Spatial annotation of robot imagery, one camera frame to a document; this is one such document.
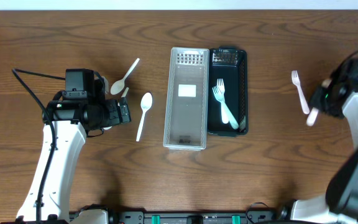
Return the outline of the pink plastic fork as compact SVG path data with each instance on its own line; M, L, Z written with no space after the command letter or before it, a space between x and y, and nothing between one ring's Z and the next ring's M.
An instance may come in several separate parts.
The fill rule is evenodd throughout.
M291 80L293 82L293 84L296 86L297 90L298 90L298 95L300 98L300 104L301 104L301 108L304 114L309 114L310 113L310 109L308 107L308 104L306 102L306 98L303 94L303 90L301 88L301 82L298 76L298 72L296 70L293 70L291 72Z

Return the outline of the pale green plastic fork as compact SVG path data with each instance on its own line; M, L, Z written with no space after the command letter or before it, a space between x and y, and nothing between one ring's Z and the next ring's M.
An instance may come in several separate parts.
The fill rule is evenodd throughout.
M225 98L224 98L224 95L223 93L220 91L219 87L218 86L214 86L212 88L212 91L213 91L213 95L215 97L215 99L217 101L220 102L221 106L223 107L223 110L225 111L226 113L226 116L229 120L229 123L231 125L231 127L233 129L238 129L239 128L239 124L237 122L237 120L235 119L235 117L233 116L233 114L231 113L231 110L228 108L226 102L225 102Z

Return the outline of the white plastic fork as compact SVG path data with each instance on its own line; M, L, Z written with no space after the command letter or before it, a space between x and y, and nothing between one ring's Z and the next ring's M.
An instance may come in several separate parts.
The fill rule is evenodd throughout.
M225 86L224 86L224 80L222 78L217 79L217 86L219 88L219 91L222 93L222 95L224 95ZM221 106L221 119L224 124L227 124L229 122L229 119L227 117L227 114L226 114L223 106Z

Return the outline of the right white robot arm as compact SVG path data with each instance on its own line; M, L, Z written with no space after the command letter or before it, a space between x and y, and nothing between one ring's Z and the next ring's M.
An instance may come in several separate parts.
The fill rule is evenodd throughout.
M308 223L358 223L358 84L342 105L351 128L355 152L331 179L326 193L296 200L289 220Z

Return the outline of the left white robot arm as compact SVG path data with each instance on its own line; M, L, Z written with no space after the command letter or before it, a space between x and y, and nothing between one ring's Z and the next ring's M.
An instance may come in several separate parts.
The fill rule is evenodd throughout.
M127 100L106 99L101 88L66 88L41 107L43 145L19 223L69 223L70 192L88 133L131 120Z

